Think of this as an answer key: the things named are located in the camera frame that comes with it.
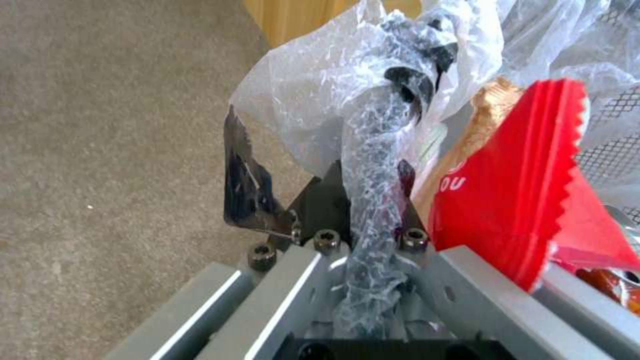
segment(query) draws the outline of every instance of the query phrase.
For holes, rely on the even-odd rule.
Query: black plastic part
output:
[[[311,179],[288,209],[295,210],[302,223],[302,245],[318,230],[331,229],[338,232],[341,240],[351,246],[350,207],[351,203],[342,185],[342,167],[336,161],[323,179]],[[278,236],[269,236],[268,242],[282,251],[287,250],[291,244],[289,239]]]
[[[405,194],[411,192],[415,172],[406,161],[398,164],[398,176]],[[340,234],[341,241],[353,248],[349,221],[351,203],[342,185],[342,167],[336,161],[327,171],[323,179],[314,177],[302,192],[293,200],[287,209],[293,209],[302,223],[302,245],[315,235],[318,230],[331,229]],[[401,234],[411,227],[424,230],[415,208],[410,204],[404,211]],[[286,251],[291,244],[287,238],[271,235],[268,242],[281,251]]]
[[[299,360],[512,360],[492,340],[306,340],[288,338],[274,359]]]

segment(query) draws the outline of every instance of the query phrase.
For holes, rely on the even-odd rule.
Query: gold wrapper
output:
[[[475,112],[460,136],[460,140],[433,168],[422,188],[413,198],[413,205],[424,224],[427,224],[433,196],[438,190],[442,176],[486,144],[523,92],[523,89],[507,79],[498,78],[475,94],[471,100]]]

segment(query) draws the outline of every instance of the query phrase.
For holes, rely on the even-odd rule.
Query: gray carpet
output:
[[[222,221],[222,123],[268,46],[238,0],[0,9],[0,354],[100,358],[263,238]],[[288,202],[308,176],[250,129]]]

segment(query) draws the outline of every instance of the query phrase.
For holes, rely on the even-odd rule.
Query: metal mesh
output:
[[[620,15],[621,12],[612,6],[612,9],[598,20],[617,28]],[[631,88],[608,101],[594,99],[593,102],[596,104],[604,102],[604,105],[596,106],[596,113],[592,114],[589,121],[590,131],[617,121],[632,111],[640,111],[640,86]],[[594,188],[615,183],[618,178],[640,170],[640,131],[632,131],[622,138],[582,151],[577,156],[577,161],[585,178]],[[621,210],[636,225],[640,225],[640,204],[635,204],[633,207],[624,206]],[[630,244],[640,255],[640,243],[630,241]]]

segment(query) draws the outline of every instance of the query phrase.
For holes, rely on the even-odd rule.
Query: screw head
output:
[[[267,272],[275,265],[277,253],[272,244],[259,242],[249,248],[246,257],[252,269]]]
[[[411,252],[424,252],[427,249],[429,235],[422,229],[411,227],[402,236],[401,249]]]
[[[314,248],[322,254],[326,255],[339,247],[340,234],[337,231],[322,229],[314,235]]]

